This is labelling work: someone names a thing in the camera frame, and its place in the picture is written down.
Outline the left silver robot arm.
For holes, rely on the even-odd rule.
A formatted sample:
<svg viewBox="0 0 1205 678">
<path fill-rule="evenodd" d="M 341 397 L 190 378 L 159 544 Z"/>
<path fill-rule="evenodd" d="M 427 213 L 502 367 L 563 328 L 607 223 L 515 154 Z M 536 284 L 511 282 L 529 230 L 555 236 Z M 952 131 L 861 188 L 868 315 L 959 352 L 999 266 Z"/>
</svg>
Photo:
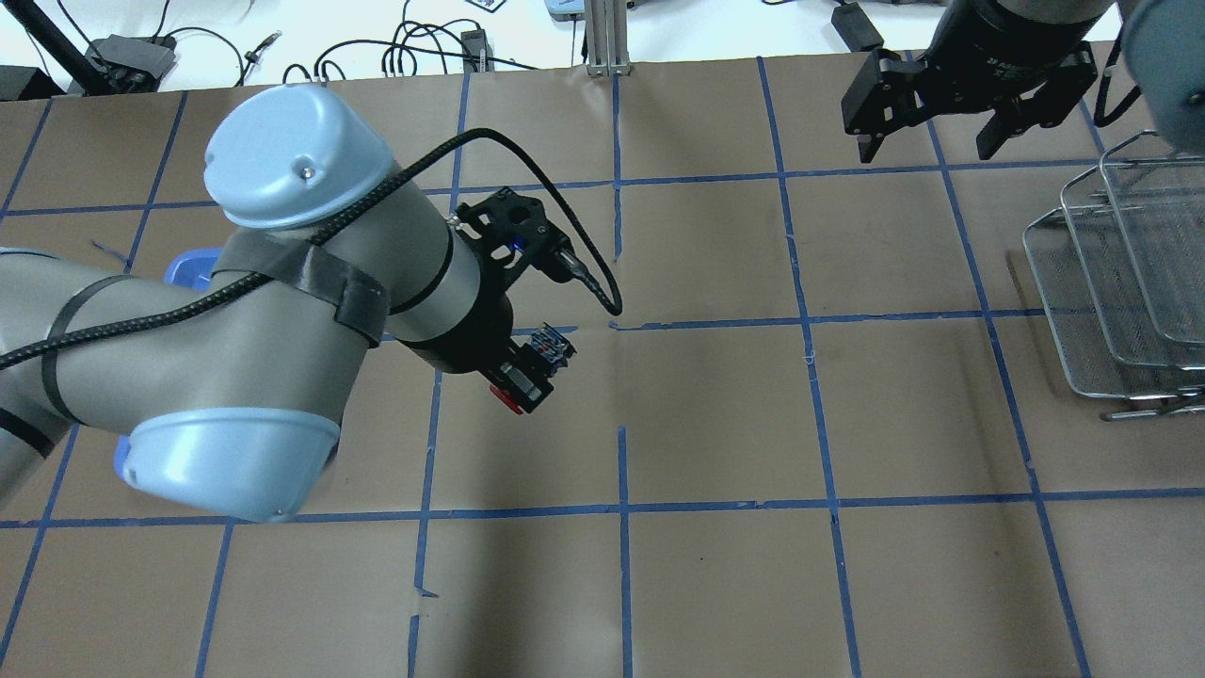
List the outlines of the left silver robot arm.
<svg viewBox="0 0 1205 678">
<path fill-rule="evenodd" d="M 249 521 L 296 515 L 383 335 L 515 412 L 563 362 L 515 344 L 506 291 L 543 253 L 539 202 L 500 190 L 449 223 L 343 98 L 278 86 L 230 112 L 205 185 L 233 222 L 205 293 L 2 249 L 2 499 L 74 424 L 125 435 L 129 487 Z"/>
</svg>

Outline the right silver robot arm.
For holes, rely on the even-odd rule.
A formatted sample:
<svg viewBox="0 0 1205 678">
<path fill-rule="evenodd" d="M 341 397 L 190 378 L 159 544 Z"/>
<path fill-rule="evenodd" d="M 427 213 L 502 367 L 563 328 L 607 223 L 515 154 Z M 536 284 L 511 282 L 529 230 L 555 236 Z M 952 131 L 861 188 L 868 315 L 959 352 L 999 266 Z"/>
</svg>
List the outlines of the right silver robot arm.
<svg viewBox="0 0 1205 678">
<path fill-rule="evenodd" d="M 989 160 L 1033 126 L 1066 120 L 1105 82 L 1087 34 L 1106 1 L 951 1 L 931 43 L 906 61 L 877 47 L 841 99 L 844 130 L 862 163 L 904 126 L 934 117 L 989 113 L 976 151 Z M 1148 102 L 1157 132 L 1176 151 L 1203 152 L 1203 4 L 1119 1 L 1116 47 Z"/>
</svg>

